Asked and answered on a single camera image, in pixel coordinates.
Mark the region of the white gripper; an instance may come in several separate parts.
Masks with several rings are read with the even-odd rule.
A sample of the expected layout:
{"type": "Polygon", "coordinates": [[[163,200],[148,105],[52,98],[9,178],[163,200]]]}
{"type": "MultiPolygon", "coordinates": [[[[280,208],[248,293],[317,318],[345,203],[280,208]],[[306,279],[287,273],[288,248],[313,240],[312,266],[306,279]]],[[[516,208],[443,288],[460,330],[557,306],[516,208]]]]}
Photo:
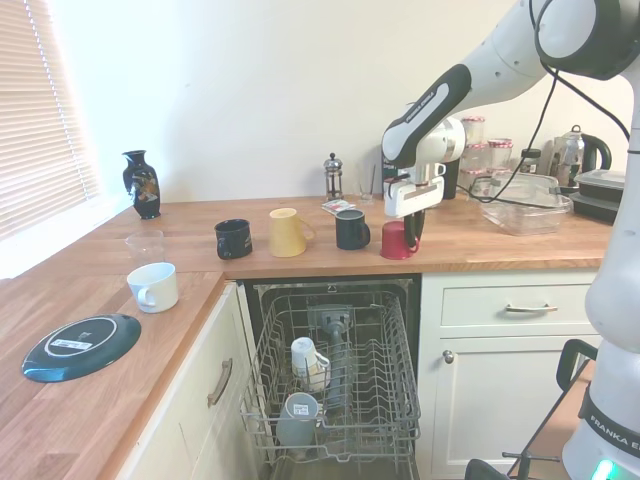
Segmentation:
{"type": "Polygon", "coordinates": [[[441,176],[423,186],[407,180],[389,181],[384,186],[385,215],[404,217],[405,239],[415,240],[416,245],[419,245],[424,229],[425,209],[438,205],[443,196],[444,179],[441,176]]]}

